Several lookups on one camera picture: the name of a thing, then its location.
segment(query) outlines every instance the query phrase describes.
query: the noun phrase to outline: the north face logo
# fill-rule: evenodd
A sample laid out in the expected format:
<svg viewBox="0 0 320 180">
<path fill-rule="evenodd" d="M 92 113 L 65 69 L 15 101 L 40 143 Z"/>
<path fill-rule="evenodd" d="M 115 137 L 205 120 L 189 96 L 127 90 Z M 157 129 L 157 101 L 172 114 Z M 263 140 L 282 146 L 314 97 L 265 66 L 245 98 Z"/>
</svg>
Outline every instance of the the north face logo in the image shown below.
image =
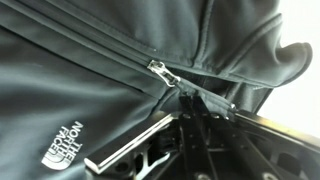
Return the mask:
<svg viewBox="0 0 320 180">
<path fill-rule="evenodd" d="M 61 127 L 42 159 L 42 164 L 54 170 L 63 170 L 70 166 L 82 144 L 75 142 L 83 125 L 78 121 L 71 129 Z"/>
</svg>

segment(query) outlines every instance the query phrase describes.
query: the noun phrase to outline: zipper pull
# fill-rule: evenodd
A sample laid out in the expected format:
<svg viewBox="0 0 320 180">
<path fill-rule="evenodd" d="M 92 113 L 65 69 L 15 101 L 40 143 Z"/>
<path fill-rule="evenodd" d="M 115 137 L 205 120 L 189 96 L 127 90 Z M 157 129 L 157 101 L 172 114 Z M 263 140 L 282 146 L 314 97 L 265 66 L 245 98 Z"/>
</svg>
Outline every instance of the zipper pull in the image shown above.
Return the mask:
<svg viewBox="0 0 320 180">
<path fill-rule="evenodd" d="M 148 69 L 158 74 L 169 87 L 175 87 L 181 81 L 181 78 L 172 74 L 163 62 L 152 60 L 148 65 Z"/>
</svg>

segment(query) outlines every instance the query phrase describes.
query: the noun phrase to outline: chrome metal piece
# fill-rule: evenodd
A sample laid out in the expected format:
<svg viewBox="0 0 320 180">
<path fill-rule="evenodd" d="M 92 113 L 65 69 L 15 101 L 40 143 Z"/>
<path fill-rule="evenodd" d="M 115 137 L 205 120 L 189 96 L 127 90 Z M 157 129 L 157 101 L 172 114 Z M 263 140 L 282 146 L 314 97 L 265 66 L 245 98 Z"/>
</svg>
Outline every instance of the chrome metal piece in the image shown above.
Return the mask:
<svg viewBox="0 0 320 180">
<path fill-rule="evenodd" d="M 199 173 L 199 174 L 196 174 L 196 180 L 211 180 L 211 179 L 208 175 Z"/>
<path fill-rule="evenodd" d="M 114 152 L 112 155 L 104 159 L 101 163 L 95 163 L 89 158 L 85 158 L 84 162 L 88 168 L 94 171 L 97 174 L 101 174 L 107 168 L 109 168 L 112 164 L 114 164 L 117 160 L 123 157 L 125 154 L 142 144 L 145 140 L 151 137 L 154 133 L 162 129 L 164 126 L 169 124 L 172 120 L 178 119 L 179 113 L 169 114 L 163 119 L 159 120 L 153 126 L 148 128 L 146 131 L 138 135 L 136 138 L 131 140 L 129 143 L 121 147 L 119 150 Z"/>
<path fill-rule="evenodd" d="M 241 122 L 251 124 L 295 144 L 302 145 L 314 152 L 320 152 L 320 139 L 316 137 L 288 128 L 266 118 L 250 115 L 245 111 L 239 111 L 235 115 L 239 117 L 238 119 Z"/>
<path fill-rule="evenodd" d="M 186 118 L 186 119 L 190 119 L 191 118 L 191 116 L 189 115 L 189 114 L 183 114 L 182 115 L 184 118 Z"/>
<path fill-rule="evenodd" d="M 263 177 L 263 180 L 278 180 L 278 178 L 275 175 L 268 172 L 263 173 L 262 177 Z"/>
<path fill-rule="evenodd" d="M 211 117 L 214 118 L 214 119 L 219 119 L 220 118 L 220 116 L 217 115 L 217 114 L 211 114 Z"/>
<path fill-rule="evenodd" d="M 162 158 L 152 163 L 151 166 L 148 165 L 148 149 L 147 148 L 144 149 L 144 152 L 142 153 L 142 157 L 143 157 L 143 166 L 141 171 L 136 175 L 136 178 L 135 178 L 136 180 L 144 179 L 156 166 L 168 160 L 170 157 L 170 153 L 166 154 Z"/>
<path fill-rule="evenodd" d="M 181 81 L 181 78 L 172 74 L 163 62 L 152 60 L 147 68 L 158 74 L 169 87 L 175 87 Z"/>
</svg>

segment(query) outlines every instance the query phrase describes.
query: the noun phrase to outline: zipper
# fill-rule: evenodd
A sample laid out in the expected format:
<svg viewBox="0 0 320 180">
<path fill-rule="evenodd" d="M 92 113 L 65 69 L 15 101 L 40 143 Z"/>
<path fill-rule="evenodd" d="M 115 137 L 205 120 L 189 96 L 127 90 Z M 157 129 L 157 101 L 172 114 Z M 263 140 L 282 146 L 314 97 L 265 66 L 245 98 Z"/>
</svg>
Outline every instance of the zipper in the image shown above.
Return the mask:
<svg viewBox="0 0 320 180">
<path fill-rule="evenodd" d="M 158 74 L 169 87 L 175 87 L 181 81 L 181 78 L 172 74 L 163 62 L 152 60 L 147 68 Z"/>
<path fill-rule="evenodd" d="M 30 9 L 21 9 L 22 7 L 19 5 L 19 3 L 15 1 L 8 1 L 6 2 L 6 4 L 18 8 L 22 11 L 26 11 L 26 14 L 28 14 L 31 18 L 38 20 L 45 26 L 56 30 L 57 32 L 74 40 L 75 42 L 78 42 L 79 44 L 82 44 L 89 49 L 92 49 L 106 57 L 109 57 L 111 60 L 114 60 L 127 67 L 132 68 L 132 66 L 134 66 L 134 69 L 142 71 L 146 75 L 154 77 L 159 81 L 162 79 L 169 88 L 178 88 L 181 93 L 187 93 L 189 95 L 195 94 L 196 91 L 202 91 L 206 92 L 206 94 L 213 95 L 221 102 L 227 102 L 224 98 L 207 92 L 205 89 L 198 87 L 179 76 L 174 75 L 166 68 L 166 65 L 163 62 L 152 60 L 153 58 L 148 56 L 147 54 L 138 51 L 126 45 L 125 43 L 118 41 L 117 39 L 114 39 L 110 35 L 102 33 L 100 30 L 97 30 L 91 26 L 85 26 L 85 24 L 83 24 L 83 22 L 81 22 L 81 20 L 79 20 L 78 18 L 74 17 L 73 15 L 66 14 L 63 9 L 54 7 L 53 4 L 48 3 L 47 1 L 19 0 L 19 2 L 20 5 L 27 6 L 33 10 L 38 11 L 39 13 L 44 14 L 45 17 L 31 12 L 32 10 L 30 11 Z M 52 19 L 58 19 L 59 23 L 54 22 L 52 24 L 52 22 L 47 19 L 48 17 Z M 173 68 L 193 72 L 190 68 L 177 67 L 170 62 L 167 62 L 167 65 Z"/>
</svg>

